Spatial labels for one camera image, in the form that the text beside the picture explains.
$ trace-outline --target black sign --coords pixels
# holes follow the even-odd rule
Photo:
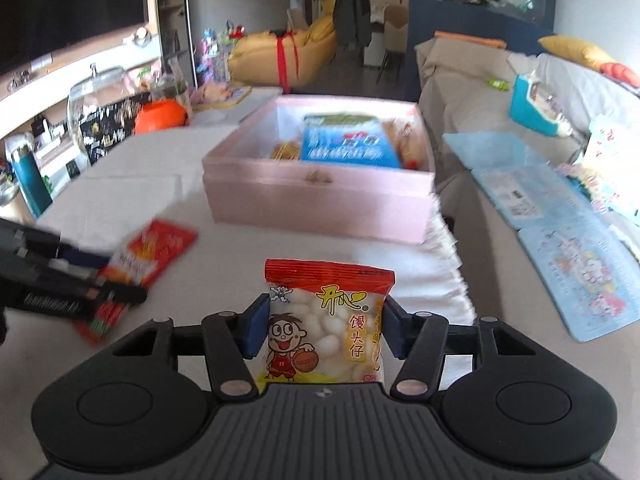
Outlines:
[[[136,117],[143,105],[150,101],[149,92],[136,94],[100,107],[80,119],[80,132],[92,165],[114,146],[133,135]]]

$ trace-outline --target pink wooden box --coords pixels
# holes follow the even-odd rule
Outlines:
[[[309,113],[364,113],[411,122],[426,139],[426,170],[271,160],[302,135]],[[420,244],[433,209],[433,153],[413,103],[283,96],[242,122],[204,157],[204,186],[218,222]]]

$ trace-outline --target table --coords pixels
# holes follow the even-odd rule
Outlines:
[[[282,95],[282,88],[260,87],[253,88],[251,93],[236,106],[229,108],[210,108],[196,112],[191,120],[191,126],[207,126],[213,124],[236,124],[244,120],[263,104]]]
[[[179,326],[197,324],[223,310],[241,312],[266,291],[264,261],[274,257],[393,269],[393,295],[407,310],[431,310],[457,324],[474,322],[457,270],[460,262],[455,257],[443,259],[431,246],[214,223],[200,161],[234,128],[220,124],[134,136],[71,183],[41,217],[42,227],[61,232],[81,247],[103,251],[126,242],[154,216],[199,231],[195,245],[151,288],[146,303],[120,321],[110,340],[153,317],[169,316]],[[7,340],[0,348],[0,478],[26,480],[46,464],[31,431],[33,401],[98,349],[64,320],[12,311],[7,323]],[[388,383],[401,364],[386,349],[383,365]],[[446,383],[470,367],[467,356],[448,358]],[[181,358],[179,369],[201,387],[207,386],[203,359]]]

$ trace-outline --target cartoon boy mascot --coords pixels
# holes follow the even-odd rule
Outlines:
[[[287,381],[291,382],[297,371],[310,372],[308,367],[296,370],[294,367],[294,355],[298,352],[316,351],[310,343],[302,344],[302,338],[306,336],[306,331],[300,328],[302,322],[291,314],[273,314],[269,318],[269,334],[268,346],[269,355],[267,356],[268,378],[277,378],[284,376]],[[318,364],[317,354],[314,359],[315,363],[312,368]]]

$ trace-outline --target blue snack package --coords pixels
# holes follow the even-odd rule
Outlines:
[[[400,168],[378,118],[357,114],[305,116],[300,160]]]

